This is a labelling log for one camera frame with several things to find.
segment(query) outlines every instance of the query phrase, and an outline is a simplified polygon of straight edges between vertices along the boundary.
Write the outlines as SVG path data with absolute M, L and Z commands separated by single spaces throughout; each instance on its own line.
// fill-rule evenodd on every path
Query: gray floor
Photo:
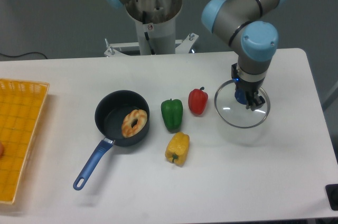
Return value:
M 200 36 L 198 52 L 229 51 L 201 23 L 208 1 L 183 0 L 176 21 L 176 38 L 183 39 L 194 32 Z M 337 0 L 288 0 L 263 18 L 277 28 L 279 48 L 306 51 L 321 101 L 338 81 L 337 12 Z M 110 43 L 137 41 L 134 24 L 125 10 L 114 10 L 105 0 L 0 0 L 0 53 L 39 51 L 49 59 L 101 57 L 104 38 Z M 28 55 L 21 59 L 43 57 Z M 0 56 L 0 61 L 4 60 L 8 58 Z M 338 153 L 336 114 L 337 100 L 324 115 Z

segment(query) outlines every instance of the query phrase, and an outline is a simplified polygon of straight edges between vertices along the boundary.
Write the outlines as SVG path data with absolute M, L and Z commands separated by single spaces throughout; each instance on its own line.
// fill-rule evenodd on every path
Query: robotic arm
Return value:
M 114 8 L 125 5 L 136 24 L 141 55 L 175 53 L 175 18 L 182 0 L 106 0 Z
M 231 67 L 231 78 L 236 84 L 236 100 L 247 109 L 256 110 L 265 103 L 258 89 L 278 45 L 275 27 L 256 20 L 284 1 L 211 0 L 203 10 L 204 26 L 238 55 L 238 62 Z

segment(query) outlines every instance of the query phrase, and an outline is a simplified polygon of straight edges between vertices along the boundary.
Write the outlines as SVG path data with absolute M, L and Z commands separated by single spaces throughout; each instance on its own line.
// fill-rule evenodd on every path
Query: yellow basket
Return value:
M 49 83 L 0 79 L 0 203 L 13 204 Z

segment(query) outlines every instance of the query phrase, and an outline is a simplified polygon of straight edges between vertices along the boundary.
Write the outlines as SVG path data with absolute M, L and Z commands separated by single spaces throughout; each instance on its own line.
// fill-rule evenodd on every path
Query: pepper stem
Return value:
M 172 160 L 172 163 L 174 163 L 174 160 L 175 159 L 178 159 L 179 158 L 179 156 L 177 155 L 177 154 L 173 154 L 173 160 Z

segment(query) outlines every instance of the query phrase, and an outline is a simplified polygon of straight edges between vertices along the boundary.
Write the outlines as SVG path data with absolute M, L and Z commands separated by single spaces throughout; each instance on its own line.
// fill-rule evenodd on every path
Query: toy food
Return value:
M 137 134 L 147 122 L 147 112 L 142 109 L 134 109 L 130 112 L 122 123 L 122 136 L 129 138 Z
M 203 113 L 206 107 L 206 102 L 208 101 L 208 94 L 203 90 L 204 87 L 192 90 L 188 98 L 189 109 L 192 113 L 197 115 Z
M 181 100 L 166 100 L 161 104 L 161 112 L 165 127 L 169 131 L 178 130 L 182 123 L 183 105 Z
M 189 150 L 190 137 L 183 132 L 176 133 L 169 142 L 165 157 L 172 163 L 183 165 Z

